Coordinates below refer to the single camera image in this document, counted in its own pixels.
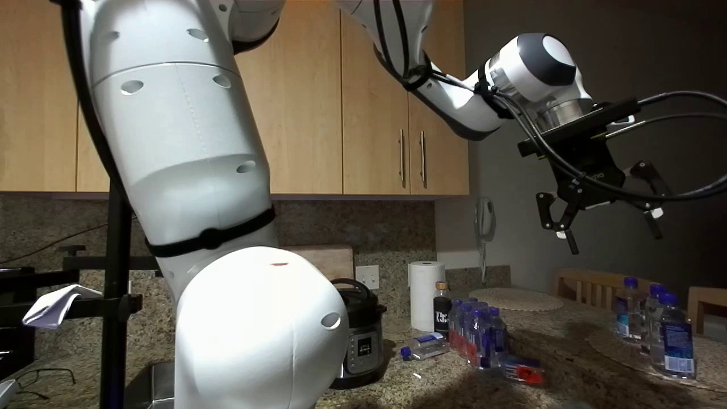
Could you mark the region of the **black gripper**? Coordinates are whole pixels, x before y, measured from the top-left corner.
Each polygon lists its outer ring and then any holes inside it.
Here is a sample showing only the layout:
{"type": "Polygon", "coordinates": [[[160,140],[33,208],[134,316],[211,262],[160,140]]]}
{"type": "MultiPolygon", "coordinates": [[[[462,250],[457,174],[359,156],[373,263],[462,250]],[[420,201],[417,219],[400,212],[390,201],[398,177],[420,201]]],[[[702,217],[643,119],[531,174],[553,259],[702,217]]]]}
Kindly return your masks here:
{"type": "MultiPolygon", "coordinates": [[[[557,196],[568,204],[564,213],[555,219],[553,204],[557,199],[553,193],[539,193],[539,219],[542,228],[564,241],[573,256],[579,252],[571,231],[578,209],[624,201],[624,174],[615,166],[604,133],[611,124],[637,112],[637,100],[597,104],[589,98],[578,98],[557,103],[537,112],[535,137],[519,144],[523,157],[539,156],[553,166],[557,196]]],[[[648,186],[651,199],[643,199],[638,209],[646,217],[651,235],[662,238],[659,221],[663,219],[663,199],[670,188],[651,162],[637,162],[629,175],[648,186]]]]}

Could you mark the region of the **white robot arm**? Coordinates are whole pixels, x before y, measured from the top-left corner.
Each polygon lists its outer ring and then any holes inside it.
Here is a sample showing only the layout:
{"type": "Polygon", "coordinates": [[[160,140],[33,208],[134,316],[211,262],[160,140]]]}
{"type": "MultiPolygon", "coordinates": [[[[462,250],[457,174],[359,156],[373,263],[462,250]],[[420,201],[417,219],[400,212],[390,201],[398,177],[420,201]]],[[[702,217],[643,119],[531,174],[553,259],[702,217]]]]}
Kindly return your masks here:
{"type": "MultiPolygon", "coordinates": [[[[63,14],[93,144],[177,302],[172,409],[313,409],[345,358],[344,299],[272,241],[268,160],[236,66],[275,35],[284,2],[76,0],[63,14]]],[[[557,36],[519,35],[459,81],[425,52],[435,0],[335,2],[459,137],[530,112],[568,204],[624,199],[596,146],[621,112],[591,100],[557,36]]]]}

